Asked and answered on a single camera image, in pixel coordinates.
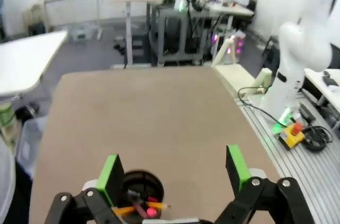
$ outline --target wire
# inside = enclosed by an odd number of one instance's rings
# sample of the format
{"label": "wire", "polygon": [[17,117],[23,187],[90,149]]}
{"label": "wire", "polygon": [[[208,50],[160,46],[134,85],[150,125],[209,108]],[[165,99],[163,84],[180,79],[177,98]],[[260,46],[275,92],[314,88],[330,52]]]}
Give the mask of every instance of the wire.
{"label": "wire", "polygon": [[196,29],[197,29],[197,26],[198,26],[198,24],[199,24],[200,22],[201,22],[201,19],[199,19],[198,22],[196,23],[195,27],[193,27],[191,37],[193,37],[193,34],[195,33],[195,31],[196,31]]}
{"label": "wire", "polygon": [[217,17],[217,20],[216,22],[214,23],[214,25],[212,25],[212,27],[210,28],[210,33],[213,33],[215,27],[217,26],[217,23],[219,21],[219,19],[221,18],[221,16],[223,16],[223,14],[220,14],[218,17]]}
{"label": "wire", "polygon": [[261,108],[259,107],[256,107],[250,103],[247,103],[245,102],[242,97],[241,97],[241,90],[245,90],[245,89],[266,89],[266,91],[268,90],[268,88],[265,88],[265,87],[243,87],[243,88],[240,88],[237,92],[237,96],[239,98],[239,100],[241,101],[241,103],[243,103],[244,105],[246,106],[250,106],[250,107],[253,107],[261,112],[263,112],[264,114],[266,114],[268,117],[270,117],[273,121],[277,122],[280,126],[283,126],[283,127],[287,127],[286,125],[282,124],[281,122],[279,122],[276,118],[274,118],[272,115],[270,115],[269,113],[267,113],[266,111],[262,110]]}
{"label": "wire", "polygon": [[322,126],[308,126],[301,131],[304,134],[303,145],[312,152],[322,151],[333,142],[332,134]]}

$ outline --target gray carpet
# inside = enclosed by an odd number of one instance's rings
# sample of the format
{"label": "gray carpet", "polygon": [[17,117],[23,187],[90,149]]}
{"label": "gray carpet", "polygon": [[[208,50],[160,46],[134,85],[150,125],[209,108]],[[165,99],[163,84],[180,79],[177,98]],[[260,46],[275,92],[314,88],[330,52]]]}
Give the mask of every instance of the gray carpet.
{"label": "gray carpet", "polygon": [[[124,33],[121,25],[103,30],[101,41],[66,42],[47,69],[43,81],[25,95],[25,101],[40,103],[39,116],[48,114],[52,95],[64,74],[82,71],[108,70],[114,64],[123,64],[124,57],[113,49],[114,39]],[[254,77],[262,67],[261,51],[251,38],[246,38],[240,64]],[[14,108],[22,103],[14,103]]]}

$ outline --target standing desk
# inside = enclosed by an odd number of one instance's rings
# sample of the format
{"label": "standing desk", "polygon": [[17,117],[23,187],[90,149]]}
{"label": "standing desk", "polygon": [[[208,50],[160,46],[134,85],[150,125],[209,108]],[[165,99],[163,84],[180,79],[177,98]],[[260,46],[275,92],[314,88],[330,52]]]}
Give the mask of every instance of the standing desk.
{"label": "standing desk", "polygon": [[132,54],[132,32],[131,32],[131,3],[147,3],[147,29],[150,27],[150,3],[160,3],[162,0],[111,0],[114,3],[125,3],[126,4],[126,55],[127,64],[125,66],[133,65],[133,54]]}

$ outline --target pencil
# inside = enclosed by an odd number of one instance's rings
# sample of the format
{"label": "pencil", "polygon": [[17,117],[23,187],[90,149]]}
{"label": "pencil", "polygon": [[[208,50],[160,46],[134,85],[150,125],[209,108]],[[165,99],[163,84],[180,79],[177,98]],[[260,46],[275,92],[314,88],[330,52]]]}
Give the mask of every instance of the pencil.
{"label": "pencil", "polygon": [[112,210],[116,215],[123,216],[123,215],[127,215],[131,212],[134,212],[135,208],[134,208],[134,206],[130,206],[130,207],[123,207],[123,208],[113,208]]}
{"label": "pencil", "polygon": [[157,210],[164,210],[168,209],[171,206],[168,204],[162,204],[162,203],[155,203],[155,202],[146,202],[149,207],[155,208]]}

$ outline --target white desk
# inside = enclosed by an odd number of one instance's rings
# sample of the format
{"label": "white desk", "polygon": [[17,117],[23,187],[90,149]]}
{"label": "white desk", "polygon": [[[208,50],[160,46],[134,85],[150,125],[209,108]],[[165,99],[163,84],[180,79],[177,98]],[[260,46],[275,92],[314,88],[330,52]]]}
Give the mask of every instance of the white desk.
{"label": "white desk", "polygon": [[208,3],[206,5],[206,8],[209,9],[209,11],[212,14],[224,13],[224,14],[230,15],[228,19],[228,24],[227,24],[228,30],[232,28],[232,23],[233,23],[233,19],[235,15],[238,15],[238,16],[253,16],[254,15],[254,12],[252,10],[249,10],[237,4],[235,6],[222,6],[220,4]]}
{"label": "white desk", "polygon": [[[322,97],[319,102],[327,99],[338,112],[340,112],[340,91],[332,92],[324,83],[322,77],[323,72],[317,73],[310,69],[305,69],[305,76],[314,84],[314,86],[322,93]],[[340,70],[339,69],[327,69],[330,77],[334,79],[340,85]]]}
{"label": "white desk", "polygon": [[35,88],[66,36],[60,31],[0,45],[0,96]]}

